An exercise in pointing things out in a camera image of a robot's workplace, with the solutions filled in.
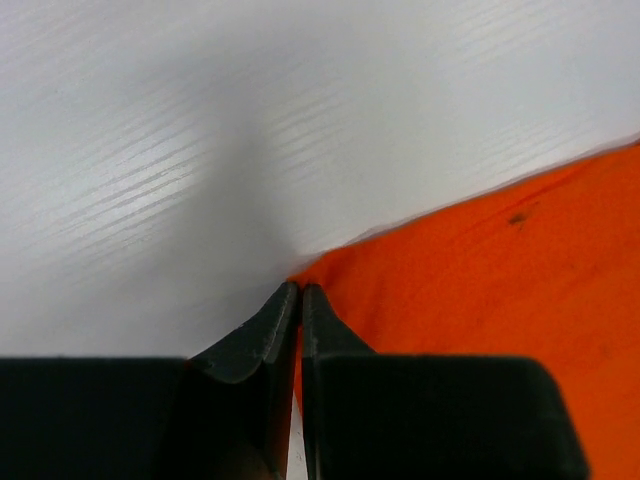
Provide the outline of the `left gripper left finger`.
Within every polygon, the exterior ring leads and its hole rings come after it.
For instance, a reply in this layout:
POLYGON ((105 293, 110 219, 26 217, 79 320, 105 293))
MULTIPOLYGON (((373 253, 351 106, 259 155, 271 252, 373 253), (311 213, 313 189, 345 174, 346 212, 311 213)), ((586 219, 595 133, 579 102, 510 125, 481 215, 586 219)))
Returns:
POLYGON ((5 479, 281 479, 299 290, 191 358, 5 358, 5 479))

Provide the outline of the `orange t shirt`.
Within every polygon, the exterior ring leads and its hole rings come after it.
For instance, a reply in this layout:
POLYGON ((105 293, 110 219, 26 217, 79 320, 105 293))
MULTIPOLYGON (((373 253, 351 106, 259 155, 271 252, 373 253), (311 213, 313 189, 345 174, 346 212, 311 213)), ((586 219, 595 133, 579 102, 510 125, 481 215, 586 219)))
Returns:
POLYGON ((384 353, 532 357, 596 479, 639 475, 639 148, 533 176, 297 273, 384 353))

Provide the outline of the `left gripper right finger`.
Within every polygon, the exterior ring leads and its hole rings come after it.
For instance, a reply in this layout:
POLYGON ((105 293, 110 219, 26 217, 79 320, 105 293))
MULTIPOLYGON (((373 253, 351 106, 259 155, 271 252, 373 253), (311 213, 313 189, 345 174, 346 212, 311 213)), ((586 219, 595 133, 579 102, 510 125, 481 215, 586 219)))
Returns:
POLYGON ((513 356, 382 354, 308 286, 302 417, 312 479, 586 479, 560 389, 513 356))

